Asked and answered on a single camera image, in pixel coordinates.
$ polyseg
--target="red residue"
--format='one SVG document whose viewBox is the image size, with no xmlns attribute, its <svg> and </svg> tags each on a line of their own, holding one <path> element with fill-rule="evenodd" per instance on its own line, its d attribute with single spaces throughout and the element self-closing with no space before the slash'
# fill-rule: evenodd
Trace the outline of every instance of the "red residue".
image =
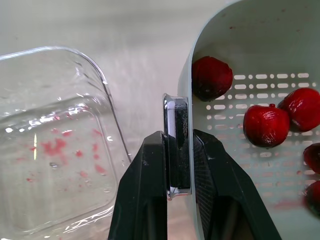
<svg viewBox="0 0 320 240">
<path fill-rule="evenodd" d="M 49 156 L 56 156 L 61 154 L 62 149 L 66 147 L 67 143 L 61 138 L 55 139 L 55 145 L 48 141 L 47 143 L 41 143 L 44 153 Z"/>
<path fill-rule="evenodd" d="M 67 131 L 62 132 L 62 136 L 64 136 L 64 137 L 69 137 L 71 134 L 72 134 L 72 130 L 67 130 Z"/>
<path fill-rule="evenodd" d="M 99 173 L 99 174 L 106 174 L 107 173 L 107 171 L 99 164 L 95 164 L 94 167 L 95 167 L 95 170 L 97 171 L 97 173 Z"/>
<path fill-rule="evenodd" d="M 87 178 L 88 177 L 88 173 L 86 173 L 85 171 L 81 171 L 79 174 L 83 178 Z"/>
<path fill-rule="evenodd" d="M 290 210 L 303 205 L 304 205 L 304 200 L 286 200 L 285 199 L 273 205 L 273 208 L 276 210 Z"/>
<path fill-rule="evenodd" d="M 65 148 L 67 145 L 67 143 L 63 139 L 56 138 L 55 144 L 52 144 L 52 142 L 48 141 L 46 143 L 41 143 L 41 145 L 44 149 L 44 154 L 47 154 L 51 157 L 60 156 L 62 163 L 64 165 L 68 165 L 67 158 L 64 156 L 62 152 L 63 148 Z"/>
<path fill-rule="evenodd" d="M 78 150 L 78 151 L 75 152 L 75 155 L 76 155 L 78 158 L 80 158 L 80 157 L 82 157 L 84 154 L 83 154 L 82 151 Z"/>
<path fill-rule="evenodd" d="M 99 136 L 102 136 L 102 133 L 99 132 L 97 129 L 93 129 L 93 133 L 96 134 L 96 135 L 99 135 Z"/>
<path fill-rule="evenodd" d="M 68 112 L 65 115 L 72 120 L 72 117 L 70 116 L 70 114 Z"/>
<path fill-rule="evenodd" d="M 53 128 L 53 129 L 51 129 L 51 132 L 52 132 L 53 134 L 57 134 L 59 131 L 58 131 L 58 129 Z"/>
<path fill-rule="evenodd" d="M 98 151 L 98 143 L 94 143 L 94 144 L 92 145 L 92 151 L 93 151 L 93 152 Z"/>
<path fill-rule="evenodd" d="M 21 162 L 21 161 L 25 160 L 25 158 L 24 158 L 24 157 L 18 157 L 16 160 L 17 160 L 18 162 Z"/>
</svg>

